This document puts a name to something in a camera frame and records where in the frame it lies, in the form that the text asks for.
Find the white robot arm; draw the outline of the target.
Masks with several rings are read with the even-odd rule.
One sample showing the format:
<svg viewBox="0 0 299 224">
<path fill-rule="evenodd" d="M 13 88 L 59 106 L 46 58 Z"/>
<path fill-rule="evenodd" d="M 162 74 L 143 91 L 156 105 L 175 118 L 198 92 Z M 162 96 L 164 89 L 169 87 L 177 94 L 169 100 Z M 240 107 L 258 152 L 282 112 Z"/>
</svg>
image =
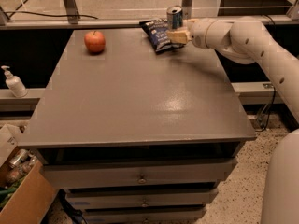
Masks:
<svg viewBox="0 0 299 224">
<path fill-rule="evenodd" d="M 192 42 L 197 48 L 214 49 L 236 63 L 257 63 L 299 121 L 299 60 L 281 47 L 259 20 L 190 19 L 179 28 L 170 28 L 167 36 L 173 43 Z M 299 224 L 298 129 L 286 135 L 272 154 L 261 224 Z"/>
</svg>

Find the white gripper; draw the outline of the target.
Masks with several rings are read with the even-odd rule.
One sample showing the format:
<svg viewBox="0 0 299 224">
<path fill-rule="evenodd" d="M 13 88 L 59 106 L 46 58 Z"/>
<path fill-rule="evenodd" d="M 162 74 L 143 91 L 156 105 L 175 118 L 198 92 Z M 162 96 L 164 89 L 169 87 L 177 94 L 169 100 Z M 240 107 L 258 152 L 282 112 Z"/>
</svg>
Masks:
<svg viewBox="0 0 299 224">
<path fill-rule="evenodd" d="M 207 49 L 206 33 L 209 27 L 207 19 L 187 19 L 183 21 L 183 27 L 186 30 L 166 32 L 172 43 L 187 44 L 191 40 L 197 48 Z"/>
</svg>

